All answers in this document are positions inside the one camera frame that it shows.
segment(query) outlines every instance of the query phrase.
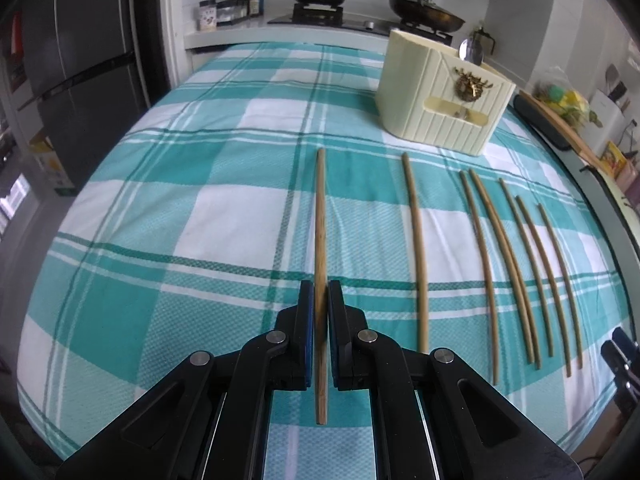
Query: window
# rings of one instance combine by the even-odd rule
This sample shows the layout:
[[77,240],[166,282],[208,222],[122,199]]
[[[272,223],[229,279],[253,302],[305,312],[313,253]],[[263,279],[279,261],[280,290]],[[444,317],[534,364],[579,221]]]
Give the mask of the window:
[[11,186],[11,191],[4,198],[0,198],[0,236],[9,225],[11,218],[20,207],[24,198],[28,195],[31,186],[22,174]]

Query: bamboo stick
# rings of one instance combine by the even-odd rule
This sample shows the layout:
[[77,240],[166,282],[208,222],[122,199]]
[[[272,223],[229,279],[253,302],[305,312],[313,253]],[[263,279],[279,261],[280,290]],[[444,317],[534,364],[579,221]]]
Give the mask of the bamboo stick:
[[498,215],[495,213],[493,203],[491,202],[491,199],[489,198],[489,195],[486,192],[486,189],[484,188],[484,184],[482,183],[482,180],[480,180],[480,177],[478,177],[475,171],[469,170],[469,173],[474,183],[476,184],[476,188],[478,189],[480,198],[484,203],[484,208],[486,209],[487,214],[489,215],[489,220],[491,221],[491,224],[494,228],[495,237],[498,240],[498,245],[500,246],[500,252],[502,252],[502,257],[504,259],[504,263],[509,273],[511,286],[513,287],[513,295],[515,296],[516,306],[518,307],[518,314],[520,316],[520,324],[522,325],[522,336],[524,338],[525,348],[527,351],[527,361],[529,363],[532,363],[534,359],[534,355],[533,355],[533,342],[531,339],[531,331],[529,326],[529,318],[527,317],[527,311],[524,304],[524,297],[522,295],[523,291],[520,288],[520,279],[518,277],[518,272],[515,268],[515,264],[512,257],[513,250],[511,249],[511,244],[509,243],[509,240],[504,235],[504,228],[502,227],[502,222],[500,221],[500,218],[498,217]]
[[493,383],[494,385],[496,385],[500,380],[500,343],[498,334],[498,313],[495,308],[494,277],[491,272],[491,263],[489,262],[489,253],[484,241],[484,235],[482,234],[482,225],[480,223],[478,209],[476,208],[476,202],[474,201],[474,196],[473,193],[471,193],[471,187],[466,180],[464,171],[460,171],[460,180],[462,180],[462,187],[465,189],[466,201],[469,204],[471,218],[474,221],[476,239],[478,240],[478,248],[480,250],[480,256],[482,257],[484,288],[486,289],[486,300],[489,304],[489,318],[491,322],[491,356],[493,363]]
[[533,361],[536,364],[536,370],[540,370],[540,368],[542,368],[542,355],[540,354],[540,342],[538,341],[538,327],[536,326],[536,321],[533,319],[533,309],[531,307],[531,302],[529,301],[529,293],[527,292],[527,285],[524,282],[524,277],[522,276],[522,269],[520,269],[520,264],[518,263],[518,259],[516,258],[516,253],[513,250],[511,241],[507,236],[507,232],[504,229],[504,225],[502,225],[502,230],[504,233],[504,237],[508,241],[509,251],[511,253],[511,259],[513,260],[513,266],[516,269],[516,274],[518,275],[518,281],[520,282],[520,290],[522,291],[522,299],[524,300],[524,310],[527,313],[527,320],[529,321],[529,330],[531,332],[531,344],[533,346]]
[[422,219],[420,203],[415,190],[414,174],[411,170],[409,155],[402,154],[402,166],[406,187],[409,192],[409,208],[411,209],[411,226],[414,232],[415,281],[418,295],[418,351],[429,353],[429,289],[427,282],[427,264],[422,239]]
[[324,209],[324,148],[318,150],[316,160],[316,260],[314,275],[315,314],[315,376],[316,376],[316,424],[325,425],[328,407],[328,378],[326,360],[326,225]]
[[518,209],[516,208],[513,198],[511,197],[509,188],[507,187],[503,179],[500,179],[500,185],[502,186],[502,190],[504,191],[505,197],[507,197],[507,202],[509,203],[509,207],[511,208],[511,213],[513,213],[513,217],[515,218],[516,225],[518,227],[518,232],[520,233],[520,238],[522,239],[522,243],[524,244],[524,248],[527,251],[527,256],[529,257],[529,261],[531,263],[531,270],[533,271],[533,277],[536,280],[536,288],[538,289],[538,295],[540,297],[540,309],[542,310],[542,317],[545,323],[546,342],[547,342],[549,357],[553,357],[554,356],[553,332],[551,331],[551,324],[549,322],[549,310],[548,310],[548,307],[546,306],[545,289],[542,286],[542,280],[540,279],[540,272],[538,270],[538,264],[536,263],[536,257],[533,254],[533,249],[531,248],[531,244],[529,243],[529,237],[527,237],[527,233],[524,231],[522,220],[520,220]]
[[516,202],[520,206],[520,210],[522,211],[522,215],[524,216],[527,225],[529,226],[529,231],[531,231],[531,235],[533,236],[533,241],[536,243],[536,247],[538,248],[538,252],[540,253],[540,259],[542,259],[542,264],[545,267],[545,272],[547,277],[549,278],[549,285],[551,287],[551,292],[554,295],[554,303],[556,304],[556,313],[558,314],[558,323],[560,324],[560,334],[562,336],[562,349],[564,351],[564,362],[566,365],[566,376],[571,377],[571,351],[569,348],[569,336],[566,329],[566,321],[564,320],[564,311],[562,310],[562,302],[560,301],[560,294],[558,293],[558,284],[556,283],[556,279],[554,277],[553,269],[551,268],[551,263],[549,262],[548,256],[546,256],[545,247],[542,244],[542,240],[540,239],[540,235],[538,234],[538,230],[536,229],[533,220],[531,219],[531,215],[527,210],[527,207],[524,205],[522,199],[517,196]]
[[564,278],[564,286],[566,287],[566,294],[569,297],[569,307],[571,309],[571,317],[574,321],[574,332],[575,332],[575,348],[578,352],[578,370],[582,369],[582,335],[580,334],[580,320],[578,319],[578,309],[575,305],[574,292],[571,288],[571,279],[569,277],[569,272],[566,268],[566,263],[564,262],[564,256],[562,256],[562,249],[560,248],[560,244],[558,243],[558,239],[556,238],[556,234],[554,233],[554,229],[551,227],[551,222],[549,218],[546,216],[545,208],[542,204],[538,204],[538,208],[540,209],[540,214],[542,215],[542,220],[546,225],[546,230],[549,231],[549,237],[551,238],[551,243],[554,245],[554,249],[556,250],[556,256],[558,256],[558,263],[560,263],[560,270],[562,270],[562,277]]

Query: gas stove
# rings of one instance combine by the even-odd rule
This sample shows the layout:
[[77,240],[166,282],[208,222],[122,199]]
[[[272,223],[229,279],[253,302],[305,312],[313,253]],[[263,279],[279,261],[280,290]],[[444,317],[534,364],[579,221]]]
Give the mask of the gas stove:
[[361,16],[359,14],[348,14],[342,7],[326,6],[304,6],[296,4],[293,12],[279,16],[269,22],[279,25],[312,25],[315,27],[343,28],[345,30],[356,30],[358,32],[368,32],[379,36],[388,36],[395,28],[417,34],[428,40],[437,41],[451,46],[452,35],[439,30],[434,30],[424,25],[405,22],[389,22]]

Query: refrigerator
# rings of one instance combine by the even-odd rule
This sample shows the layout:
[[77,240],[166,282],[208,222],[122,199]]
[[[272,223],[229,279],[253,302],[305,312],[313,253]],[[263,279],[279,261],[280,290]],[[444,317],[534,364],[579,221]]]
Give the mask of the refrigerator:
[[156,1],[21,0],[21,9],[24,68],[43,130],[79,190],[150,107],[145,64],[156,79],[152,98],[166,91],[158,80],[168,89],[156,73],[164,70],[159,28],[149,37]]

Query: wooden board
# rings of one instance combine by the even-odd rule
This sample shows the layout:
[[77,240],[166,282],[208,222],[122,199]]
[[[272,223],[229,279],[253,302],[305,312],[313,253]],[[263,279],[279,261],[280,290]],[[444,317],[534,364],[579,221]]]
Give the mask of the wooden board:
[[572,127],[565,123],[558,114],[556,114],[551,108],[538,101],[535,97],[525,92],[524,90],[520,90],[520,95],[540,111],[542,116],[547,121],[549,121],[549,123],[551,123],[551,125],[558,131],[558,133],[560,133],[567,140],[567,142],[574,149],[574,152],[577,153],[577,155],[582,160],[584,160],[587,164],[591,164],[599,170],[604,171],[607,174],[610,173],[606,165],[603,164],[595,155],[595,153],[591,151],[591,148],[587,145],[587,143],[584,142],[584,140],[572,129]]

